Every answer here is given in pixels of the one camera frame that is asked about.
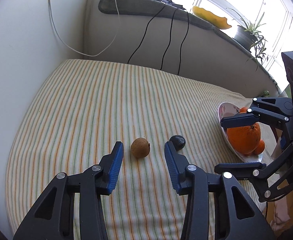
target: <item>bed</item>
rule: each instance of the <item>bed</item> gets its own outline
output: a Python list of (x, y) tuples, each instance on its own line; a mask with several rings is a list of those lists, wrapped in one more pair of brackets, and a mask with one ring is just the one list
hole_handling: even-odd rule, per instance
[[(164, 144), (172, 135), (184, 136), (182, 154), (211, 173), (218, 163), (240, 162), (219, 126), (217, 108), (225, 101), (243, 107), (252, 99), (152, 68), (62, 62), (35, 96), (12, 145), (5, 195), (13, 232), (58, 172), (83, 172), (122, 141), (125, 153), (116, 189), (102, 199), (109, 239), (179, 239), (186, 196), (172, 188)], [(276, 142), (270, 127), (260, 126), (266, 146), (263, 162), (269, 164)], [(138, 137), (150, 143), (144, 159), (130, 155)], [(273, 175), (269, 182), (276, 179)], [(252, 185), (242, 185), (263, 210)], [(214, 239), (213, 196), (209, 199), (209, 239)], [(75, 239), (80, 239), (78, 200), (77, 195)]]

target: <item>tangerine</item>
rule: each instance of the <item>tangerine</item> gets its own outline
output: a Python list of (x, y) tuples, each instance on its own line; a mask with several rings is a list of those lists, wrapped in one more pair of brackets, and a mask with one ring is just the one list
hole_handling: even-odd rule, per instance
[(251, 154), (258, 147), (261, 140), (261, 130), (258, 123), (228, 128), (226, 134), (234, 150), (244, 155)]
[(240, 112), (239, 113), (246, 113), (247, 110), (248, 110), (248, 107), (242, 107), (240, 109)]
[(265, 143), (264, 140), (260, 140), (259, 145), (255, 148), (255, 150), (252, 152), (253, 155), (259, 155), (261, 154), (265, 149)]

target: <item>green leaves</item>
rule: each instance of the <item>green leaves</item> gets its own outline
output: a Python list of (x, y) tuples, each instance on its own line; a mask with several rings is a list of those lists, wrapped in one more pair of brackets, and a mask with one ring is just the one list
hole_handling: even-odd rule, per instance
[(250, 34), (252, 34), (256, 38), (256, 42), (253, 42), (252, 45), (250, 46), (250, 49), (252, 47), (254, 47), (255, 55), (253, 57), (249, 58), (248, 60), (250, 60), (250, 59), (255, 60), (255, 62), (256, 62), (256, 70), (255, 71), (257, 71), (257, 68), (259, 67), (259, 61), (261, 62), (261, 65), (262, 65), (265, 60), (267, 61), (269, 59), (269, 57), (265, 53), (266, 39), (264, 38), (263, 35), (260, 34), (261, 31), (257, 30), (260, 26), (265, 24), (265, 23), (261, 24), (261, 21), (264, 17), (264, 13), (261, 15), (261, 18), (257, 22), (252, 23), (250, 21), (246, 22), (244, 20), (244, 18), (237, 11), (235, 11), (235, 12), (237, 13), (237, 15), (240, 16), (241, 21), (243, 21), (245, 24), (246, 29), (244, 31), (249, 32)]

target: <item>potted plant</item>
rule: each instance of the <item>potted plant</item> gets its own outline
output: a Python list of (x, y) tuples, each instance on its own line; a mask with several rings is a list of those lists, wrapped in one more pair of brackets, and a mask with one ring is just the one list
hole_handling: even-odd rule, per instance
[(255, 59), (256, 69), (257, 69), (259, 61), (262, 65), (264, 60), (268, 60), (268, 57), (265, 53), (266, 40), (264, 36), (261, 35), (261, 31), (258, 30), (260, 26), (265, 24), (265, 23), (261, 24), (261, 20), (264, 16), (264, 13), (262, 14), (261, 18), (257, 22), (254, 22), (254, 23), (250, 21), (246, 22), (240, 14), (238, 15), (240, 16), (241, 21), (244, 22), (245, 27), (238, 25), (237, 33), (234, 39), (248, 51), (250, 51), (251, 48), (254, 47), (254, 51), (255, 51), (254, 56), (249, 58), (248, 60)]

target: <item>white bowl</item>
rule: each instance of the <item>white bowl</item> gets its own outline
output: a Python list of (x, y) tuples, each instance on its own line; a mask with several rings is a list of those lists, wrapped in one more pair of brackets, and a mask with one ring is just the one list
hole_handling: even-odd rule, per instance
[[(228, 117), (228, 116), (234, 116), (240, 111), (240, 108), (238, 108), (236, 105), (231, 104), (229, 102), (224, 102), (219, 105), (219, 108), (217, 109), (217, 114), (219, 117), (219, 120), (221, 120), (223, 117)], [(245, 156), (232, 147), (231, 143), (229, 142), (229, 139), (226, 134), (226, 129), (221, 127), (223, 137), (228, 144), (229, 148), (245, 163), (254, 163), (254, 162), (261, 162), (263, 158), (263, 153), (259, 155), (251, 155), (251, 156)]]

